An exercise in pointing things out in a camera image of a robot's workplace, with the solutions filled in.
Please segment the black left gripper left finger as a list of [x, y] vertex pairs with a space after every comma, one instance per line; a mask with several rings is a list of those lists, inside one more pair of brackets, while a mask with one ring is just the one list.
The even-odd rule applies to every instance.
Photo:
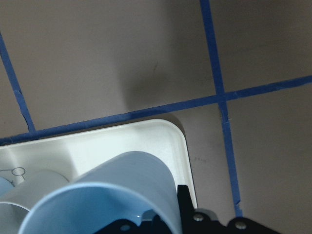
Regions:
[[118, 219], [97, 231], [98, 234], [170, 234], [167, 224], [153, 210], [143, 214], [139, 225], [128, 219]]

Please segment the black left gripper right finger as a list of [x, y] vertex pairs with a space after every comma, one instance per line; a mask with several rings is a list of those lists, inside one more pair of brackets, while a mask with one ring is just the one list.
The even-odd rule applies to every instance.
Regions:
[[236, 217], [227, 225], [213, 220], [206, 211], [195, 209], [186, 185], [177, 187], [182, 232], [184, 234], [276, 234], [277, 231], [251, 219]]

